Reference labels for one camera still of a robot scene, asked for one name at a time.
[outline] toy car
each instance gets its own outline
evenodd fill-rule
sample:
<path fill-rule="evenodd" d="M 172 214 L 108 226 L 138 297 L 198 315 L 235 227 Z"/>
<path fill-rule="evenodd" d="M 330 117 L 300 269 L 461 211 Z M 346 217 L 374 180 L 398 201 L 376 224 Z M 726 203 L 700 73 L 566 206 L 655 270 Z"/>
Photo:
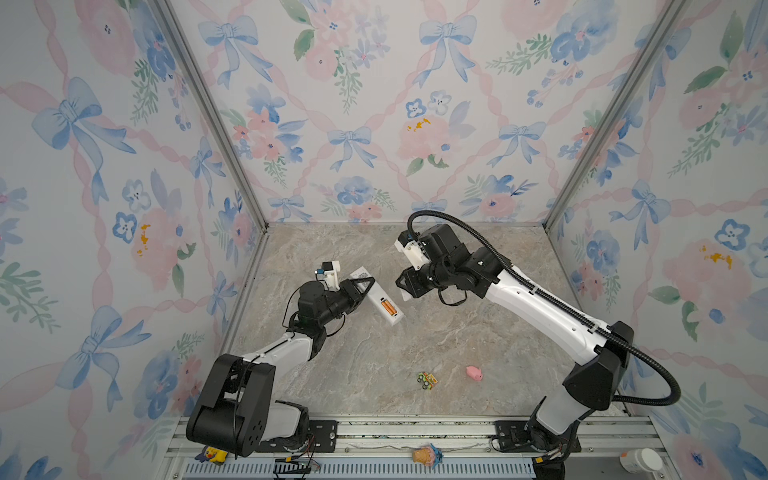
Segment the toy car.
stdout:
<path fill-rule="evenodd" d="M 437 385 L 437 379 L 429 372 L 419 373 L 419 383 L 422 384 L 424 390 L 432 390 L 432 387 Z"/>

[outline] black cable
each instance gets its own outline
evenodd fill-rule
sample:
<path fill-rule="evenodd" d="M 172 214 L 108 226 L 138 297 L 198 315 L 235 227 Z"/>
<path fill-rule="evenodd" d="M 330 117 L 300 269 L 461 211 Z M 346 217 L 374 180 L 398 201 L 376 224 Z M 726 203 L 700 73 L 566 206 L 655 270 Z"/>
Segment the black cable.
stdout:
<path fill-rule="evenodd" d="M 633 397 L 633 396 L 624 396 L 624 395 L 616 395 L 613 398 L 614 402 L 626 402 L 626 403 L 636 403 L 638 405 L 648 405 L 648 406 L 668 406 L 673 405 L 677 402 L 677 400 L 680 399 L 680 385 L 677 383 L 677 380 L 672 376 L 667 369 L 665 369 L 659 362 L 651 358 L 649 355 L 646 355 L 645 353 L 641 352 L 636 347 L 630 345 L 626 341 L 624 341 L 619 336 L 614 335 L 612 332 L 609 332 L 605 329 L 602 329 L 601 327 L 596 327 L 595 323 L 591 320 L 589 320 L 583 313 L 576 310 L 574 307 L 568 305 L 567 303 L 563 302 L 559 298 L 551 295 L 549 292 L 535 288 L 536 284 L 531 282 L 529 279 L 525 278 L 524 276 L 520 275 L 515 271 L 515 269 L 512 268 L 512 265 L 507 264 L 506 259 L 491 245 L 490 242 L 488 242 L 485 237 L 483 237 L 477 230 L 470 227 L 468 224 L 462 222 L 460 219 L 453 217 L 452 215 L 444 214 L 443 212 L 438 212 L 434 210 L 420 210 L 418 212 L 414 212 L 411 214 L 410 217 L 408 217 L 408 232 L 411 235 L 411 238 L 413 240 L 417 240 L 419 236 L 416 234 L 416 232 L 413 230 L 413 221 L 414 219 L 418 217 L 437 217 L 442 218 L 443 220 L 447 220 L 453 224 L 455 224 L 458 227 L 461 227 L 462 229 L 469 232 L 477 241 L 480 242 L 482 246 L 488 249 L 491 254 L 493 254 L 494 257 L 496 257 L 496 260 L 504 267 L 504 270 L 509 273 L 509 275 L 517 280 L 520 284 L 528 288 L 529 290 L 533 291 L 535 290 L 535 295 L 539 295 L 543 299 L 547 300 L 552 305 L 555 305 L 560 310 L 563 310 L 564 312 L 568 313 L 572 317 L 574 317 L 576 320 L 581 322 L 583 325 L 585 325 L 589 329 L 593 329 L 595 332 L 597 332 L 600 336 L 603 336 L 607 342 L 613 343 L 614 345 L 622 348 L 623 350 L 631 353 L 638 359 L 645 362 L 649 367 L 651 367 L 653 370 L 658 372 L 659 375 L 661 375 L 661 378 L 663 378 L 667 384 L 670 386 L 670 394 L 662 399 L 645 399 L 641 397 Z"/>
<path fill-rule="evenodd" d="M 525 448 L 533 445 L 533 441 L 531 440 L 530 442 L 521 443 L 520 445 L 518 445 L 516 447 L 512 447 L 511 449 L 500 450 L 500 449 L 497 449 L 496 447 L 493 446 L 493 441 L 494 440 L 498 440 L 498 446 L 502 446 L 502 440 L 498 437 L 498 435 L 493 435 L 491 437 L 491 448 L 494 449 L 496 452 L 499 452 L 499 453 L 520 452 L 522 449 L 525 449 Z"/>
<path fill-rule="evenodd" d="M 442 304 L 443 304 L 443 305 L 447 305 L 447 306 L 459 306 L 459 305 L 461 305 L 462 303 L 464 303 L 464 302 L 466 302 L 466 301 L 467 301 L 467 291 L 466 291 L 466 290 L 464 290 L 464 298 L 463 298 L 463 299 L 459 300 L 458 302 L 454 302 L 454 303 L 447 303 L 447 302 L 445 301 L 445 299 L 443 299 L 443 298 L 442 298 L 442 291 L 443 291 L 443 290 L 445 290 L 445 288 L 439 288 L 439 289 L 437 290 L 437 296 L 438 296 L 438 297 L 440 297 L 440 301 L 442 302 Z"/>
<path fill-rule="evenodd" d="M 312 457 L 315 455 L 315 437 L 314 436 L 312 437 L 312 445 L 310 445 L 310 448 L 312 449 L 312 451 L 310 452 L 310 459 L 307 461 L 306 467 L 311 472 L 312 471 Z M 304 477 L 306 477 L 306 473 L 307 472 L 304 472 L 304 475 L 301 475 L 302 480 L 304 479 Z"/>
<path fill-rule="evenodd" d="M 342 318 L 343 318 L 344 320 L 342 320 L 342 321 L 341 321 L 341 326 L 339 327 L 339 329 L 338 329 L 337 331 L 333 332 L 333 333 L 330 333 L 330 334 L 327 336 L 327 338 L 331 338 L 332 336 L 334 336 L 334 335 L 336 335 L 338 332 L 340 332 L 342 328 L 344 328 L 344 323 L 346 323 L 346 313 L 342 313 Z"/>
<path fill-rule="evenodd" d="M 287 328 L 285 325 L 285 322 L 286 322 L 286 315 L 288 315 L 288 307 L 290 306 L 290 301 L 293 300 L 293 296 L 296 295 L 296 292 L 299 291 L 299 288 L 295 289 L 293 293 L 290 294 L 290 297 L 288 298 L 288 304 L 286 304 L 286 312 L 283 314 L 283 321 L 281 323 L 283 328 Z"/>

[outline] wire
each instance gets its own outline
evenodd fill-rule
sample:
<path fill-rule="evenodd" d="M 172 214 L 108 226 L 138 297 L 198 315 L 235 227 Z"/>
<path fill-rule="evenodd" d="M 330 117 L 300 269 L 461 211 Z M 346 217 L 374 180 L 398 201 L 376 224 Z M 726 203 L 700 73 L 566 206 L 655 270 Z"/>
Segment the wire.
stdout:
<path fill-rule="evenodd" d="M 342 320 L 342 321 L 341 321 L 341 326 L 339 327 L 339 329 L 338 329 L 337 331 L 335 331 L 335 332 L 333 332 L 333 333 L 329 334 L 327 338 L 331 338 L 332 336 L 334 336 L 334 335 L 336 335 L 338 332 L 340 332 L 342 328 L 344 328 L 344 323 L 346 323 L 346 313 L 342 313 L 342 318 L 343 318 L 344 320 Z"/>
<path fill-rule="evenodd" d="M 453 449 L 440 449 L 440 451 L 441 452 L 457 452 L 459 450 L 473 449 L 474 447 L 477 447 L 477 446 L 480 446 L 480 445 L 485 445 L 485 443 L 484 442 L 482 442 L 482 443 L 475 443 L 473 445 L 468 445 L 466 447 L 455 447 Z M 365 446 L 365 445 L 355 445 L 354 443 L 350 443 L 349 446 L 353 447 L 355 449 L 361 449 L 361 450 L 378 450 L 378 449 L 418 450 L 418 449 L 422 449 L 423 448 L 423 446 L 419 446 L 419 447 L 408 447 L 408 446 L 396 447 L 394 445 L 381 445 L 381 446 L 378 446 L 378 447 L 369 447 L 369 446 Z"/>
<path fill-rule="evenodd" d="M 509 273 L 509 275 L 517 280 L 520 284 L 528 288 L 532 293 L 535 290 L 535 294 L 539 295 L 540 297 L 547 300 L 552 305 L 555 305 L 560 310 L 563 310 L 564 312 L 568 313 L 572 317 L 574 317 L 576 320 L 581 322 L 583 325 L 588 327 L 591 330 L 594 330 L 597 332 L 600 336 L 603 336 L 606 339 L 606 342 L 613 343 L 614 345 L 618 346 L 619 348 L 625 350 L 628 353 L 631 353 L 638 359 L 642 360 L 646 364 L 649 365 L 653 370 L 658 372 L 658 374 L 663 378 L 667 384 L 670 386 L 670 394 L 662 399 L 645 399 L 641 397 L 633 397 L 633 396 L 624 396 L 624 395 L 615 395 L 613 398 L 614 402 L 627 402 L 627 403 L 636 403 L 638 405 L 648 405 L 648 406 L 668 406 L 673 405 L 680 399 L 680 385 L 677 383 L 677 380 L 672 376 L 667 369 L 665 369 L 659 362 L 651 358 L 649 355 L 641 352 L 636 347 L 632 346 L 631 344 L 627 343 L 625 340 L 620 338 L 617 335 L 614 335 L 612 332 L 609 332 L 605 329 L 602 329 L 601 327 L 598 327 L 595 325 L 595 323 L 591 320 L 589 320 L 582 312 L 579 312 L 574 307 L 568 305 L 567 303 L 563 302 L 556 296 L 552 295 L 551 293 L 547 292 L 546 290 L 539 289 L 538 286 L 531 282 L 529 279 L 522 276 L 520 273 L 516 272 L 515 269 L 512 268 L 512 265 L 507 263 L 507 260 L 502 256 L 494 247 L 491 245 L 490 242 L 488 242 L 485 237 L 483 237 L 477 230 L 470 227 L 468 224 L 462 222 L 460 219 L 453 217 L 452 215 L 444 214 L 443 212 L 438 212 L 434 210 L 420 210 L 418 212 L 414 212 L 411 214 L 410 217 L 408 217 L 408 232 L 411 235 L 411 238 L 413 240 L 417 240 L 419 236 L 416 234 L 416 232 L 413 230 L 413 221 L 418 217 L 437 217 L 442 218 L 443 220 L 447 220 L 458 227 L 461 227 L 462 229 L 469 232 L 477 241 L 482 244 L 485 248 L 488 249 L 491 254 L 498 260 L 498 262 L 504 267 L 504 270 Z"/>
<path fill-rule="evenodd" d="M 310 460 L 306 464 L 306 467 L 311 471 L 312 470 L 312 457 L 315 455 L 315 436 L 314 435 L 312 437 L 312 443 L 310 443 L 310 446 L 307 449 L 308 450 L 312 449 L 312 452 L 310 453 Z M 304 472 L 303 475 L 301 475 L 302 479 L 304 479 L 305 477 L 306 477 L 306 471 Z"/>
<path fill-rule="evenodd" d="M 296 292 L 299 291 L 299 288 L 295 289 L 293 293 L 290 294 L 290 297 L 288 298 L 288 304 L 286 304 L 286 312 L 283 314 L 283 321 L 281 323 L 281 325 L 283 325 L 283 328 L 287 328 L 285 323 L 286 323 L 286 316 L 288 315 L 288 307 L 290 306 L 290 301 L 293 300 L 293 296 L 296 295 Z"/>
<path fill-rule="evenodd" d="M 514 447 L 514 448 L 512 448 L 512 449 L 505 449 L 505 450 L 500 450 L 500 449 L 497 449 L 496 447 L 494 447 L 494 446 L 493 446 L 493 441 L 494 441 L 494 440 L 498 440 L 498 446 L 502 446 L 502 441 L 501 441 L 501 439 L 500 439 L 498 436 L 496 436 L 496 435 L 493 435 L 493 436 L 491 437 L 491 448 L 492 448 L 492 449 L 494 449 L 496 452 L 499 452 L 499 453 L 512 453 L 512 452 L 519 452 L 520 450 L 522 450 L 522 449 L 525 449 L 525 448 L 527 448 L 527 447 L 529 447 L 529 446 L 533 445 L 533 441 L 530 441 L 530 442 L 526 442 L 526 443 L 521 443 L 520 445 L 518 445 L 518 446 L 516 446 L 516 447 Z"/>

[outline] wall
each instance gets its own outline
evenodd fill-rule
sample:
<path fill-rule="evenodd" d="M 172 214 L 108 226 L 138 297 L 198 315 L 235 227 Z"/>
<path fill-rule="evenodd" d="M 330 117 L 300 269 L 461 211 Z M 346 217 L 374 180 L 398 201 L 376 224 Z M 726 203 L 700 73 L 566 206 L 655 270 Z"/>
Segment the wall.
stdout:
<path fill-rule="evenodd" d="M 152 478 L 253 223 L 143 2 L 4 2 L 0 45 L 0 478 Z"/>
<path fill-rule="evenodd" d="M 675 406 L 634 408 L 686 480 L 768 478 L 766 15 L 691 2 L 550 232 L 586 311 L 630 323 L 680 382 Z M 622 389 L 668 392 L 637 362 Z"/>
<path fill-rule="evenodd" d="M 539 222 L 664 1 L 171 3 L 268 220 Z"/>

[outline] gray marble surface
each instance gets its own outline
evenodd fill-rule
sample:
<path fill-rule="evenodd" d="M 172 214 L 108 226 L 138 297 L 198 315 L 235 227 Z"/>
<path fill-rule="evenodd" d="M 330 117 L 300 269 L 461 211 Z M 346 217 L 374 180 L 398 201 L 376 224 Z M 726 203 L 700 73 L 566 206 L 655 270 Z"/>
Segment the gray marble surface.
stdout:
<path fill-rule="evenodd" d="M 534 281 L 577 305 L 542 228 L 474 227 Z M 340 260 L 344 278 L 360 266 L 368 269 L 406 317 L 390 326 L 365 301 L 315 359 L 275 385 L 274 399 L 324 413 L 529 415 L 573 361 L 524 320 L 472 294 L 457 307 L 442 305 L 436 292 L 403 302 L 394 282 L 409 263 L 393 245 L 404 229 L 347 223 L 271 228 L 233 353 L 249 353 L 279 338 L 290 294 L 313 279 L 322 261 Z M 479 247 L 463 230 L 454 231 L 470 251 Z M 296 311 L 296 297 L 288 315 Z M 445 292 L 448 302 L 461 297 L 453 289 Z M 328 331 L 339 325 L 334 320 Z M 482 369 L 481 382 L 467 377 L 469 365 Z M 417 383 L 421 371 L 434 373 L 439 383 L 433 390 Z M 602 415 L 622 414 L 613 407 Z"/>

